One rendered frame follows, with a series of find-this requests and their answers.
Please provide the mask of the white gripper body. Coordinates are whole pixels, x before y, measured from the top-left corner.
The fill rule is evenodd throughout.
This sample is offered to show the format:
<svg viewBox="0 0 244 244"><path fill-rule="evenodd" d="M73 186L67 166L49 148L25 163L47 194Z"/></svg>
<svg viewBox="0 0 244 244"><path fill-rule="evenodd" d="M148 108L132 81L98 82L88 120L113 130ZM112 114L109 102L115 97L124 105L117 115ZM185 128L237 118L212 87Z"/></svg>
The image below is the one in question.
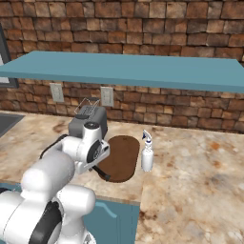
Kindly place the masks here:
<svg viewBox="0 0 244 244"><path fill-rule="evenodd" d="M101 160L102 160L101 156L99 156L98 158L93 160L91 163L87 163L85 161L82 161L81 159L76 159L74 161L75 172L77 174L85 173L86 171L88 171L93 166L96 166Z"/></svg>

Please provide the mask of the brown oval cutting board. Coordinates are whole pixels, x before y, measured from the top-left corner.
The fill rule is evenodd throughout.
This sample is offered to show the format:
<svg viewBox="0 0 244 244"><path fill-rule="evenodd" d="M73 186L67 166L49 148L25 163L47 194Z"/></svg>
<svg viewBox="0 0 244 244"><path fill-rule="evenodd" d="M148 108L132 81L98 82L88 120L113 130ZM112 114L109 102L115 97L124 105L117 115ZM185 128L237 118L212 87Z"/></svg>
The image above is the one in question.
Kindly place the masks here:
<svg viewBox="0 0 244 244"><path fill-rule="evenodd" d="M110 155L98 164L98 168L110 176L109 182L122 183L133 177L140 144L137 139L128 135L117 135L108 143Z"/></svg>

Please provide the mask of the white spray bottle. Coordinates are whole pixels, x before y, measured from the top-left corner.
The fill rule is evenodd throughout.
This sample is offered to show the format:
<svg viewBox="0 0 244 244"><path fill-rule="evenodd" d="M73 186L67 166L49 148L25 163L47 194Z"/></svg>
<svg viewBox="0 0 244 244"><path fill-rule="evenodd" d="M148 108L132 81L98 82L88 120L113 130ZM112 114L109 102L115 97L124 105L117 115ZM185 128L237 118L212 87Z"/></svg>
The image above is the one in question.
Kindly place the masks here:
<svg viewBox="0 0 244 244"><path fill-rule="evenodd" d="M141 153L141 168L144 172L150 172L153 168L153 143L151 135L144 130L142 138L146 139L145 147Z"/></svg>

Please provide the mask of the grey sink basin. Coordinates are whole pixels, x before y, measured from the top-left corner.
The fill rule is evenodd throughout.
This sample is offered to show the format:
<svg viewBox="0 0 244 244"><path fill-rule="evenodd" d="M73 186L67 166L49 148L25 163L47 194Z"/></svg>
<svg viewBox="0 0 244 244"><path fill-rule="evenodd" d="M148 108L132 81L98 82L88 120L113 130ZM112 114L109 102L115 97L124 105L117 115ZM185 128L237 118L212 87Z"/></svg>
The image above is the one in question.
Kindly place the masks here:
<svg viewBox="0 0 244 244"><path fill-rule="evenodd" d="M2 137L23 118L24 115L0 113L0 137Z"/></svg>

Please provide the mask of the teal cupboard door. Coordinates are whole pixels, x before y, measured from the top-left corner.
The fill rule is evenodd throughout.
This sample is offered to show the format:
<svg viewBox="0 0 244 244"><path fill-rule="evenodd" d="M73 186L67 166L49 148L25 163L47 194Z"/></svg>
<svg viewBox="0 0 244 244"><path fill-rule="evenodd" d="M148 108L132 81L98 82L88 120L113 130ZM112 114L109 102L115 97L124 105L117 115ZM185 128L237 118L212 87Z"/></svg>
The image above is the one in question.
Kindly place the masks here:
<svg viewBox="0 0 244 244"><path fill-rule="evenodd" d="M105 203L117 215L117 218L111 218L103 209L95 206L91 213L84 216L84 223L96 243L134 244L140 203L109 199L97 199L96 202Z"/></svg>

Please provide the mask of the dark framed window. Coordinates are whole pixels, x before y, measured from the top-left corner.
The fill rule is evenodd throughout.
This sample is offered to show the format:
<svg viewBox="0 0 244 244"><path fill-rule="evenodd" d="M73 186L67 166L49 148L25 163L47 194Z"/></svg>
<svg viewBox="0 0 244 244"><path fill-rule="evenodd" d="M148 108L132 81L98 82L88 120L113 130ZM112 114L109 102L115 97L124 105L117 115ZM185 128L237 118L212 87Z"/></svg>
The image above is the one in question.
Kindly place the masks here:
<svg viewBox="0 0 244 244"><path fill-rule="evenodd" d="M10 52L5 38L5 34L0 24L0 67L10 62ZM19 84L16 78L8 78L0 76L0 88L18 89Z"/></svg>

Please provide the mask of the grey wall outlet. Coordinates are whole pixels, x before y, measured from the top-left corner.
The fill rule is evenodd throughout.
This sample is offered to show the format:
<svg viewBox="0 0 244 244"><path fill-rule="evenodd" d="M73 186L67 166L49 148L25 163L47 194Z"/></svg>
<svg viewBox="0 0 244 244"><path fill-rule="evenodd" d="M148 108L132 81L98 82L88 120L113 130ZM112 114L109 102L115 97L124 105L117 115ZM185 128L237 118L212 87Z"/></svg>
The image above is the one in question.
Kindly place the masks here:
<svg viewBox="0 0 244 244"><path fill-rule="evenodd" d="M54 102L63 103L64 95L63 95L62 86L57 83L50 83L50 87L51 87L52 100Z"/></svg>
<svg viewBox="0 0 244 244"><path fill-rule="evenodd" d="M113 88L102 87L101 88L101 105L105 107L113 106Z"/></svg>

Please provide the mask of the teal wall shelf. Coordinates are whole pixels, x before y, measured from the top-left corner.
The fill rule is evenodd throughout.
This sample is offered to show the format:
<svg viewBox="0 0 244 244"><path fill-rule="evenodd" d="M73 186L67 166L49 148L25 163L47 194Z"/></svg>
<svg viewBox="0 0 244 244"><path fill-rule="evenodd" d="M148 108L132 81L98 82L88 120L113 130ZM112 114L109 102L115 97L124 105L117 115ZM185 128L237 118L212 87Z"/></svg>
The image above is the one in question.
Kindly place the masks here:
<svg viewBox="0 0 244 244"><path fill-rule="evenodd" d="M0 76L244 93L244 67L224 58L32 51L0 66Z"/></svg>

